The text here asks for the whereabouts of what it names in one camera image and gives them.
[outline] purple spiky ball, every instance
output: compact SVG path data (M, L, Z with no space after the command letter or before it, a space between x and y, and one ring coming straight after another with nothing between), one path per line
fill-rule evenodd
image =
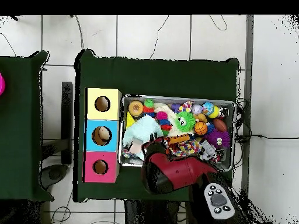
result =
M214 147L230 147L230 135L227 131L220 132L217 129L213 129L212 132L208 135L205 135L204 138L208 141L209 144L214 145Z

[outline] googly eyes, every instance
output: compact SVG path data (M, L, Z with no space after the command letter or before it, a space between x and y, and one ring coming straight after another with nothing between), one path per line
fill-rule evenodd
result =
M179 118L178 118L178 121L180 122L180 124L181 124L182 126L184 126L184 125L187 124L187 123L186 123L186 120L185 120L183 117L179 117Z

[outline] round hole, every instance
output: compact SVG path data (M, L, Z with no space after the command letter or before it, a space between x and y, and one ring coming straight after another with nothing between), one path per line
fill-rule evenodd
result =
M93 171L97 174L105 174L108 171L108 164L104 160L97 160L93 164Z
M92 140L97 145L107 145L111 139L112 133L105 126L96 127L92 132Z
M110 100L106 96L100 96L95 101L97 111L108 111L110 108Z

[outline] dark green table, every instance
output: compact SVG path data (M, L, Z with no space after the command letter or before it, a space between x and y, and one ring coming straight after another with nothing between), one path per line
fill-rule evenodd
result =
M0 57L6 87L0 95L0 199L52 201L41 169L40 70L48 53Z
M127 198L188 201L188 188L164 195L148 194L141 183L140 167L121 167L114 184L82 182L84 89L109 88L118 89L122 94L235 102L238 60L218 62L97 58L92 50L82 50L76 57L74 67L76 69L74 200L82 202L86 198ZM225 176L231 178L232 171Z

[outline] pink cube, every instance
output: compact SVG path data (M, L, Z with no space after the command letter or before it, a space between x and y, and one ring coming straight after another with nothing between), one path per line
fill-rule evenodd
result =
M119 173L117 152L86 151L85 178L87 183L115 183Z

